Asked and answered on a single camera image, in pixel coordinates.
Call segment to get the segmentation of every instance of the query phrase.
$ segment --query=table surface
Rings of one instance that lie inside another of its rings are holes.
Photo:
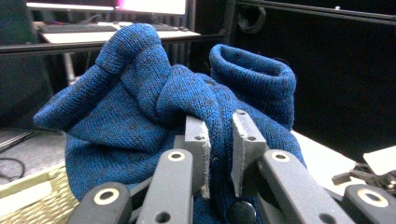
[[[91,33],[65,33],[65,34],[43,34],[46,41],[51,44],[70,44],[86,42],[104,42],[110,39],[116,32],[91,32]],[[191,31],[158,31],[160,38],[181,37],[200,35]]]

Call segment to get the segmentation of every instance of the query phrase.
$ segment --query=desk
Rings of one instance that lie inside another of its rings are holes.
[[[116,32],[90,32],[90,33],[63,33],[63,34],[44,34],[40,33],[43,38],[51,44],[69,44],[69,43],[86,43],[86,42],[106,42]],[[182,36],[197,36],[195,32],[191,31],[158,31],[160,38],[182,37]],[[64,66],[67,75],[68,85],[76,82],[76,75],[71,60],[70,53],[64,54]]]
[[[83,42],[103,42],[110,39],[115,32],[95,32],[95,33],[73,33],[73,34],[43,34],[46,41],[51,44],[68,44],[68,43],[83,43]],[[159,31],[157,32],[160,38],[165,37],[180,37],[180,36],[194,36],[200,35],[191,31]]]

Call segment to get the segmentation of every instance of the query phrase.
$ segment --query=black metal frame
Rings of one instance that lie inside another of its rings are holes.
[[[218,40],[224,37],[225,35],[221,34],[166,37],[162,38],[162,42],[163,44],[175,44],[180,42],[201,42]],[[0,57],[25,57],[100,50],[105,43],[106,42],[88,42],[75,44],[32,44],[2,46],[0,47]]]

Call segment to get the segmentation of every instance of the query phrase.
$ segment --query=black cable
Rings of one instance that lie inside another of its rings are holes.
[[[19,164],[21,166],[21,174],[20,175],[8,176],[8,175],[5,175],[0,172],[0,178],[4,178],[4,179],[8,180],[8,182],[11,182],[13,180],[20,179],[24,176],[25,171],[26,171],[26,166],[23,163],[23,161],[20,161],[20,160],[14,159],[14,158],[0,158],[0,161],[15,161],[17,164]]]
[[[15,147],[16,145],[18,145],[19,143],[22,143],[32,137],[36,137],[38,136],[39,133],[24,133],[23,137],[18,138],[18,136],[15,138],[15,140],[12,140],[7,143],[6,145],[4,145],[3,147],[0,147],[0,154],[4,153],[10,149],[12,149],[13,147]]]
[[[92,16],[92,17],[89,17],[87,20],[81,21],[81,22],[79,22],[78,24],[88,24],[88,23],[92,22],[92,20],[93,20],[94,18],[96,18],[96,17],[100,17],[100,15],[94,15],[94,16]]]
[[[248,21],[248,15],[252,13],[252,10],[259,11],[259,17],[254,23],[250,23]],[[241,7],[240,11],[238,12],[238,26],[241,31],[245,34],[257,34],[259,31],[262,30],[262,27],[265,24],[266,19],[266,12],[264,7]]]

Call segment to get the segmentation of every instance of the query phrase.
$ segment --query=metal bracket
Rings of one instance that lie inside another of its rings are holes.
[[[138,224],[192,223],[192,155],[165,151],[155,169]]]

